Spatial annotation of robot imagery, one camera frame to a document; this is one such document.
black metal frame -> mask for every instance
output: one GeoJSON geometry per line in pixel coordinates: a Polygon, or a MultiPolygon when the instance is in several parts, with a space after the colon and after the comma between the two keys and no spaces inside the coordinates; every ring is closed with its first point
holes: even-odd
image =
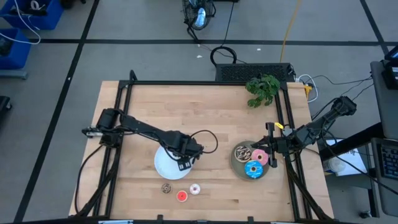
{"type": "MultiPolygon", "coordinates": [[[[131,99],[131,94],[132,94],[132,86],[133,85],[218,85],[218,86],[244,86],[246,82],[214,82],[214,81],[138,81],[134,72],[130,72],[130,80],[120,80],[119,85],[118,85],[118,92],[116,94],[116,99],[115,99],[115,108],[119,108],[121,104],[121,96],[122,92],[125,88],[127,88],[127,93],[126,93],[126,99],[124,100],[124,112],[128,113],[129,109],[129,104],[130,104],[130,99],[131,99]]],[[[286,112],[287,112],[287,117],[289,121],[289,126],[291,128],[294,128],[294,119],[293,119],[293,114],[292,114],[292,108],[290,105],[290,98],[289,98],[289,92],[287,89],[287,84],[286,82],[281,83],[281,90],[284,95],[284,100],[285,100],[285,106],[286,106],[286,112]]],[[[277,115],[278,115],[278,120],[280,123],[284,124],[284,117],[283,117],[283,111],[282,111],[282,105],[280,102],[280,96],[277,94],[275,96],[275,103],[276,103],[276,108],[277,108],[277,115]]],[[[121,142],[120,146],[116,148],[116,154],[115,154],[115,160],[114,162],[116,163],[116,166],[119,167],[119,162],[120,162],[120,155],[121,153],[121,148],[122,148],[122,143],[123,143],[123,137],[121,136],[121,142]]],[[[108,171],[108,166],[109,166],[109,159],[111,155],[112,149],[107,148],[105,155],[104,155],[104,160],[103,160],[103,165],[101,168],[101,175],[99,178],[99,184],[101,185],[105,181],[106,173],[108,171]]],[[[301,188],[305,189],[305,179],[304,179],[304,173],[303,173],[303,167],[302,167],[302,162],[300,158],[300,154],[295,155],[295,160],[296,160],[296,170],[297,170],[297,177],[301,183],[303,183],[301,188]]],[[[290,157],[287,156],[285,157],[285,162],[289,164],[291,167],[291,160],[290,157]]],[[[40,223],[97,223],[98,220],[109,220],[110,215],[111,215],[111,209],[112,209],[112,202],[113,202],[113,195],[114,195],[114,190],[115,190],[115,185],[116,185],[116,178],[117,178],[117,169],[115,172],[115,175],[109,182],[109,192],[108,192],[108,197],[106,198],[106,208],[105,208],[105,214],[99,216],[99,210],[101,206],[101,197],[98,197],[98,200],[93,204],[93,216],[92,217],[87,217],[88,212],[84,213],[84,215],[80,216],[74,216],[70,218],[65,218],[65,219],[59,219],[59,220],[47,220],[47,221],[40,221],[40,223]]],[[[303,223],[324,223],[324,220],[312,220],[312,214],[311,214],[311,209],[310,206],[308,205],[308,202],[304,199],[303,197],[303,204],[304,204],[304,209],[305,209],[305,219],[302,219],[300,217],[300,210],[299,210],[299,205],[297,201],[297,193],[295,189],[295,184],[290,175],[288,175],[288,181],[289,181],[289,190],[290,190],[290,196],[292,200],[292,210],[294,214],[294,220],[295,222],[303,222],[303,223]]],[[[201,221],[198,220],[186,220],[186,221],[176,221],[176,220],[163,220],[162,215],[158,215],[156,220],[134,220],[134,223],[200,223],[201,221]]],[[[271,223],[271,222],[255,222],[253,217],[248,217],[248,220],[246,222],[214,222],[214,221],[202,221],[203,223],[271,223]]]]}

blue crate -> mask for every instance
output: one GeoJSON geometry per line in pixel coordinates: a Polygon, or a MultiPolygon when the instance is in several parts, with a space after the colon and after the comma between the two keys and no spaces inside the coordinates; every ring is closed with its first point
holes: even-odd
{"type": "MultiPolygon", "coordinates": [[[[28,24],[31,28],[34,29],[34,26],[39,29],[44,30],[52,30],[58,24],[58,21],[61,18],[63,8],[60,4],[60,0],[36,0],[39,5],[45,4],[47,6],[47,15],[46,16],[30,16],[28,20],[28,16],[22,16],[22,19],[28,24]]],[[[19,9],[23,10],[26,7],[26,4],[30,5],[30,0],[17,0],[19,9]]],[[[10,23],[11,26],[21,29],[28,29],[26,25],[21,21],[18,15],[10,15],[9,11],[15,6],[14,0],[7,0],[3,8],[0,10],[0,17],[3,17],[10,23]]]]}
{"type": "MultiPolygon", "coordinates": [[[[0,33],[12,39],[28,42],[29,40],[23,35],[20,29],[0,29],[0,33]]],[[[30,44],[14,42],[11,46],[10,54],[0,56],[0,69],[17,69],[23,68],[29,54],[30,44]]]]}

potted plant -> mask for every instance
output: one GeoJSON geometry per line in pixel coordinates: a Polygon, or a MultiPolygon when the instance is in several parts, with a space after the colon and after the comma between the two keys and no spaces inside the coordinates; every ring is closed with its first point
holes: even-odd
{"type": "Polygon", "coordinates": [[[274,96],[278,93],[279,87],[279,81],[272,75],[263,74],[257,78],[252,78],[246,83],[246,89],[257,97],[248,100],[248,106],[257,108],[264,100],[265,106],[270,105],[274,100],[274,96]]]}

gray floor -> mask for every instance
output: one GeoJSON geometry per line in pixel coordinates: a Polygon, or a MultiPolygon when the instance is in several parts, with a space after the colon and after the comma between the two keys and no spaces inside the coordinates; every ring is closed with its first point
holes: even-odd
{"type": "MultiPolygon", "coordinates": [[[[367,3],[384,40],[397,42],[398,30],[390,15],[398,2],[367,3]]],[[[40,35],[45,39],[79,39],[92,5],[93,0],[85,5],[76,2],[72,10],[64,12],[55,30],[42,30],[40,35]]],[[[231,3],[217,2],[216,7],[217,15],[198,33],[200,39],[224,38],[231,3]]],[[[295,1],[241,0],[234,8],[228,40],[282,40],[294,7],[295,1]]],[[[88,39],[188,40],[181,8],[180,0],[100,0],[88,39]]],[[[0,27],[9,26],[0,21],[0,27]]],[[[29,32],[26,35],[34,38],[29,32]]],[[[303,0],[289,40],[377,41],[359,0],[303,0]]],[[[0,95],[10,96],[14,105],[0,129],[0,223],[12,222],[15,217],[76,47],[33,46],[24,68],[29,78],[0,80],[0,95]]],[[[229,47],[239,59],[252,63],[278,62],[281,50],[280,45],[229,47]]],[[[80,129],[91,124],[103,80],[127,79],[130,69],[140,80],[214,80],[215,68],[209,56],[207,49],[195,44],[85,44],[24,220],[68,215],[86,143],[80,129]]],[[[369,63],[382,57],[380,46],[288,45],[284,62],[290,62],[297,74],[325,75],[334,82],[347,82],[367,78],[369,63]]],[[[216,60],[231,61],[220,55],[216,60]]],[[[312,113],[352,86],[331,85],[324,78],[315,82],[320,95],[310,103],[312,113]]],[[[370,83],[364,82],[348,96],[356,96],[370,83]]],[[[346,138],[379,121],[373,88],[356,103],[357,113],[332,127],[338,137],[346,138]]],[[[336,218],[397,223],[398,218],[385,215],[361,220],[358,212],[369,209],[367,193],[336,179],[327,182],[336,218]]]]}

wooden tabletop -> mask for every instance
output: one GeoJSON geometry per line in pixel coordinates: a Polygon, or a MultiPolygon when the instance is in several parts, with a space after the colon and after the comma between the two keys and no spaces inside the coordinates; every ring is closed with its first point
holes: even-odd
{"type": "MultiPolygon", "coordinates": [[[[114,106],[117,86],[118,82],[102,83],[92,124],[96,124],[104,108],[114,106]]],[[[296,127],[307,124],[311,118],[302,84],[288,83],[288,88],[296,127]]],[[[285,111],[282,92],[280,94],[285,111]]],[[[250,109],[246,105],[250,98],[252,95],[244,86],[134,85],[129,115],[157,128],[179,130],[185,134],[208,129],[216,134],[219,146],[213,154],[202,155],[183,179],[166,180],[154,168],[154,155],[159,144],[142,136],[125,136],[111,218],[153,220],[162,214],[165,220],[245,221],[248,216],[253,216],[255,221],[293,221],[282,156],[276,154],[278,167],[270,168],[263,178],[255,181],[240,179],[230,167],[229,155],[237,143],[260,140],[267,133],[265,123],[278,122],[275,103],[250,109]],[[161,192],[164,183],[172,185],[171,194],[161,192]],[[189,186],[194,183],[200,185],[200,194],[188,195],[186,202],[178,202],[176,193],[179,190],[189,192],[189,186]]],[[[195,138],[207,151],[215,146],[210,134],[201,133],[195,138]]],[[[87,140],[84,158],[98,147],[99,140],[87,140]]],[[[98,186],[103,155],[104,150],[95,154],[82,172],[79,209],[98,186]]],[[[319,156],[303,151],[301,157],[307,189],[332,217],[319,156]]],[[[301,217],[304,217],[300,194],[298,203],[301,217]]]]}

